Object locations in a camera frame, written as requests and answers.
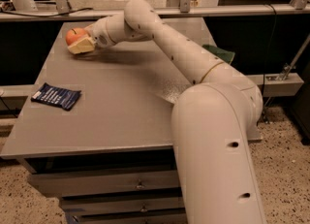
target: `floor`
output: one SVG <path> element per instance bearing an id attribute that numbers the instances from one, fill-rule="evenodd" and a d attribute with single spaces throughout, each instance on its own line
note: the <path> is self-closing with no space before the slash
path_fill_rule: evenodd
<path id="1" fill-rule="evenodd" d="M 74 8 L 122 8 L 127 0 L 70 0 Z M 166 0 L 150 0 L 164 7 Z M 286 109 L 272 107 L 270 124 L 259 122 L 260 143 L 250 144 L 267 222 L 310 223 L 310 146 Z M 0 119 L 0 150 L 15 120 Z M 27 183 L 28 172 L 15 161 L 0 160 L 0 224 L 67 223 L 56 199 L 46 199 Z"/>
<path id="2" fill-rule="evenodd" d="M 268 110 L 259 122 L 260 143 L 250 144 L 268 224 L 310 223 L 310 146 L 286 109 Z M 0 119 L 0 150 L 14 125 Z M 28 172 L 15 161 L 0 161 L 1 224 L 65 224 L 57 199 L 47 199 L 27 183 Z"/>

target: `table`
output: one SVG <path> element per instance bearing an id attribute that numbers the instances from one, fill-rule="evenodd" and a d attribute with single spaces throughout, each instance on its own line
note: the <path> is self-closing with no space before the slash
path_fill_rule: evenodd
<path id="1" fill-rule="evenodd" d="M 213 44 L 202 18 L 166 23 Z M 78 223 L 185 221 L 172 150 L 171 110 L 190 83 L 153 41 L 72 55 L 64 23 L 32 88 L 47 82 L 81 90 L 70 112 L 30 101 L 3 147 L 28 181 Z"/>

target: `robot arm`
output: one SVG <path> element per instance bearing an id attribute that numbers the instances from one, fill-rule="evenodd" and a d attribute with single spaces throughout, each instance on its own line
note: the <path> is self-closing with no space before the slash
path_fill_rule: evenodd
<path id="1" fill-rule="evenodd" d="M 263 108 L 258 87 L 166 25 L 142 0 L 131 1 L 124 14 L 100 19 L 86 30 L 87 39 L 101 48 L 152 39 L 194 85 L 181 94 L 171 119 L 188 222 L 266 223 L 247 145 Z"/>

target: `drawer cabinet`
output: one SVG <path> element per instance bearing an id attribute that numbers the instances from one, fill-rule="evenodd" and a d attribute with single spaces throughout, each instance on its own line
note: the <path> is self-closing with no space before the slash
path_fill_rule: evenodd
<path id="1" fill-rule="evenodd" d="M 133 190 L 175 188 L 177 171 L 107 174 L 105 171 L 32 175 L 28 182 L 47 197 L 95 195 Z"/>
<path id="2" fill-rule="evenodd" d="M 174 153 L 128 151 L 27 161 L 28 182 L 77 223 L 186 222 Z"/>

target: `drawer handle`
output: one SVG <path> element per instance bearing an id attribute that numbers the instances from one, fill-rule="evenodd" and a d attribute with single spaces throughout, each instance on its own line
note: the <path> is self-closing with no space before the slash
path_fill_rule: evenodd
<path id="1" fill-rule="evenodd" d="M 138 185 L 136 186 L 136 189 L 137 190 L 142 190 L 144 188 L 145 188 L 145 186 L 143 185 L 142 181 L 139 179 Z"/>
<path id="2" fill-rule="evenodd" d="M 140 212 L 148 212 L 148 209 L 145 206 L 143 206 Z"/>

